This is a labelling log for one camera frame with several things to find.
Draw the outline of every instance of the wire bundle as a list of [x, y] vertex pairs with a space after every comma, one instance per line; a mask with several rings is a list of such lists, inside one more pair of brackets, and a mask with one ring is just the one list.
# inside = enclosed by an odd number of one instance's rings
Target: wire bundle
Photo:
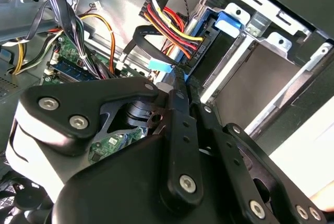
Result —
[[184, 34], [182, 32], [182, 29], [184, 28], [180, 28], [181, 31], [178, 30], [172, 24], [171, 20], [163, 14], [157, 0], [152, 0], [151, 4], [148, 5], [147, 13], [144, 13], [144, 16], [162, 35], [177, 46], [188, 59], [191, 58], [191, 55], [197, 50], [199, 43], [203, 40], [201, 37], [191, 37]]
[[77, 48], [80, 58], [85, 64], [88, 71], [96, 78], [104, 77], [92, 58], [86, 53], [84, 42], [84, 23], [75, 15], [73, 8], [66, 0], [48, 0], [60, 27], [64, 34], [69, 38]]

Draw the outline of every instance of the cable tie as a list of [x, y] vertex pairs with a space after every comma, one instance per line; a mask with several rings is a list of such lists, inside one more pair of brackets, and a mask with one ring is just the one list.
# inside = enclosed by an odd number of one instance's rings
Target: cable tie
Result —
[[79, 57], [80, 57], [80, 59], [84, 60], [84, 59], [87, 58], [88, 56], [87, 56], [87, 54], [85, 54], [85, 55], [79, 55]]

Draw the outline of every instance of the white connector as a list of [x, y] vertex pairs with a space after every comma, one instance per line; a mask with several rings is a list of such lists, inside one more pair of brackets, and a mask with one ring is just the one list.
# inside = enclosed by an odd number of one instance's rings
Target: white connector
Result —
[[96, 7], [96, 9], [97, 9], [98, 11], [100, 11], [100, 10], [103, 9], [103, 8], [102, 8], [102, 5], [101, 5], [101, 3], [100, 3], [100, 1], [95, 1], [95, 2], [94, 2], [94, 5], [95, 5], [95, 7]]

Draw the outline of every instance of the connector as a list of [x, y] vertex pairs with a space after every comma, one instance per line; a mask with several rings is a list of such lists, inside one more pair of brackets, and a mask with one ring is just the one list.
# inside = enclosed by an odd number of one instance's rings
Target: connector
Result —
[[[147, 6], [148, 6], [148, 4], [151, 3], [151, 1], [152, 1], [152, 0], [145, 0], [144, 5], [142, 6], [141, 11], [140, 11], [140, 13], [139, 13], [139, 16], [140, 16], [140, 17], [146, 19], [145, 16], [144, 16], [144, 13], [147, 12]], [[163, 9], [165, 8], [165, 6], [167, 5], [167, 2], [168, 2], [168, 1], [169, 1], [169, 0], [157, 0], [159, 6], [160, 6], [160, 8], [161, 8], [161, 10], [163, 10]]]

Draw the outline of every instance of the red wire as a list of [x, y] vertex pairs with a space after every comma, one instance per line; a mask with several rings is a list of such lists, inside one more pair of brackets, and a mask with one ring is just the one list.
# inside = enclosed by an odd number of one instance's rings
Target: red wire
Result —
[[161, 21], [157, 18], [157, 16], [152, 12], [151, 5], [150, 5], [150, 4], [147, 6], [147, 11], [148, 11], [148, 13], [150, 14], [150, 16], [152, 16], [153, 19], [159, 24], [159, 26], [162, 27], [165, 31], [168, 32], [168, 34], [171, 36], [171, 38], [173, 38], [175, 41], [181, 43], [182, 45], [186, 45], [186, 46], [190, 47], [191, 49], [196, 50], [196, 47], [195, 47], [195, 46], [191, 45], [190, 43], [188, 43], [188, 42], [186, 42], [186, 41], [184, 41], [184, 40], [182, 40], [182, 39], [180, 39], [180, 38], [177, 38], [177, 37], [175, 36], [175, 34], [174, 34], [174, 33], [173, 33], [167, 26], [165, 26], [164, 23], [161, 22]]
[[170, 14], [171, 16], [174, 16], [173, 18], [177, 20], [176, 23], [178, 23], [178, 25], [181, 28], [181, 32], [184, 32], [184, 23], [182, 21], [182, 19], [179, 17], [179, 15], [177, 15], [172, 9], [170, 9], [169, 7], [165, 7], [163, 9], [166, 13]]

